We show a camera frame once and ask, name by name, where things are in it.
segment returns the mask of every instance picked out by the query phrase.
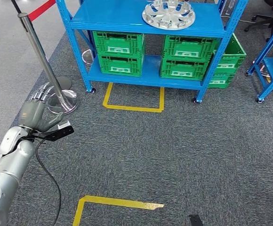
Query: crate label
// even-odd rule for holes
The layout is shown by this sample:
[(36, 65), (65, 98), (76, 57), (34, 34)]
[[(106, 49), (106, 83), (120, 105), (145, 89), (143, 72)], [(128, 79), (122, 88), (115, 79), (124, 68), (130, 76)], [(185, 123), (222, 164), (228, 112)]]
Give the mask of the crate label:
[(199, 53), (198, 52), (189, 52), (189, 51), (179, 51), (176, 50), (174, 54), (174, 56), (179, 56), (179, 57), (198, 57)]
[(176, 72), (176, 71), (172, 71), (171, 75), (173, 75), (173, 76), (192, 77), (192, 76), (193, 76), (193, 73), (192, 73), (192, 72)]
[(225, 80), (210, 81), (210, 84), (225, 84)]
[(219, 64), (217, 68), (234, 68), (234, 64)]
[(130, 53), (129, 48), (120, 48), (120, 47), (112, 47), (109, 46), (107, 52), (114, 52), (114, 53)]
[(130, 73), (130, 68), (121, 68), (121, 67), (110, 67), (111, 72), (124, 72), (124, 73)]

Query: floor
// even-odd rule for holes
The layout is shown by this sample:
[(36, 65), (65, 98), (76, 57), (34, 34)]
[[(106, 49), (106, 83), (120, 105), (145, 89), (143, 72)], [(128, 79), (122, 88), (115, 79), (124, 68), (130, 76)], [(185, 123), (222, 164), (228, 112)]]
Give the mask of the floor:
[[(273, 14), (262, 0), (256, 5), (257, 0), (249, 1), (242, 18)], [(39, 150), (62, 191), (57, 225), (72, 225), (80, 198), (96, 195), (165, 206), (138, 210), (87, 203), (81, 226), (191, 226), (189, 214), (199, 214), (204, 226), (273, 226), (273, 94), (256, 104), (258, 79), (244, 76), (269, 30), (244, 33), (244, 26), (239, 23), (235, 34), (248, 56), (228, 89), (208, 90), (200, 105), (191, 102), (193, 91), (165, 89), (162, 113), (106, 109), (102, 102), (107, 83), (94, 82), (97, 92), (85, 94), (63, 36), (50, 61), (57, 74), (71, 78), (80, 98), (79, 107), (66, 118), (75, 133)], [(147, 54), (158, 54), (162, 38), (148, 35), (146, 41)], [(45, 81), (42, 73), (30, 89)], [(109, 103), (157, 107), (158, 92), (115, 84)], [(32, 158), (8, 225), (49, 225), (57, 205), (55, 187)]]

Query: metal rack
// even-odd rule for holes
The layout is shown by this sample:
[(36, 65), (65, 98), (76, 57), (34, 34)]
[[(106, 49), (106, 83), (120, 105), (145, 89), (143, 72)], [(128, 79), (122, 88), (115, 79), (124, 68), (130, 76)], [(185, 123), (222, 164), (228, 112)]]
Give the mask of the metal rack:
[[(258, 77), (260, 79), (263, 90), (257, 96), (256, 101), (259, 104), (264, 102), (264, 98), (268, 95), (273, 90), (273, 58), (265, 57), (271, 47), (273, 46), (273, 35), (271, 39), (259, 54), (259, 56), (247, 70), (245, 74), (246, 76), (253, 75), (253, 72), (256, 72)], [(268, 71), (271, 76), (271, 82), (265, 82), (265, 78), (262, 75), (259, 65), (263, 63), (265, 67)]]
[[(231, 18), (225, 27), (219, 13), (223, 7), (224, 0), (219, 0), (217, 4), (191, 3), (196, 14), (195, 22), (190, 27), (178, 31), (162, 30), (146, 24), (142, 18), (142, 12), (149, 3), (146, 0), (80, 0), (81, 6), (73, 17), (68, 12), (64, 0), (56, 0), (56, 3), (59, 8), (87, 92), (91, 92), (93, 89), (90, 81), (193, 89), (198, 91), (193, 101), (195, 103), (201, 103), (213, 77), (213, 72), (225, 50), (247, 1), (238, 0)], [(220, 42), (218, 50), (211, 60), (206, 76), (202, 81), (161, 78), (159, 76), (161, 56), (145, 56), (142, 76), (136, 78), (103, 74), (100, 70), (98, 59), (95, 56), (93, 65), (89, 72), (87, 72), (75, 37), (75, 30), (80, 31), (80, 34), (81, 30), (88, 31), (90, 43), (92, 43), (92, 37), (89, 31), (92, 30), (211, 37), (219, 38)]]

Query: green plastic crate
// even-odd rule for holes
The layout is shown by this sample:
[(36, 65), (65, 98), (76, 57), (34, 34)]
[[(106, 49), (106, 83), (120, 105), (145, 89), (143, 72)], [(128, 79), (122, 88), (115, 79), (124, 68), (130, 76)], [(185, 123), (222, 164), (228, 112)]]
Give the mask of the green plastic crate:
[(246, 56), (247, 53), (239, 43), (235, 34), (233, 34), (214, 73), (234, 74)]
[(102, 73), (133, 77), (141, 76), (143, 62), (143, 56), (142, 58), (125, 58), (98, 55), (98, 59)]
[(145, 35), (94, 31), (94, 44), (99, 55), (118, 57), (142, 57)]
[(166, 35), (163, 58), (209, 62), (218, 39)]
[(207, 70), (207, 62), (190, 62), (162, 59), (161, 77), (201, 81)]
[(234, 74), (214, 74), (208, 88), (226, 89), (233, 80)]

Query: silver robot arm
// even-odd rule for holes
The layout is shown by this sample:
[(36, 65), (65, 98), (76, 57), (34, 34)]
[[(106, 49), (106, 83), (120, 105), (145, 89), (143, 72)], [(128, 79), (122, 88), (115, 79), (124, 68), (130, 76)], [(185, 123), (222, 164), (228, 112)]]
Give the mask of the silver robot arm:
[(13, 198), (36, 152), (35, 138), (55, 141), (74, 131), (69, 122), (66, 122), (58, 126), (57, 130), (46, 132), (60, 123), (63, 113), (51, 121), (42, 119), (45, 101), (48, 95), (45, 88), (39, 89), (36, 95), (26, 102), (20, 111), (19, 126), (9, 129), (0, 144), (0, 226), (7, 225)]

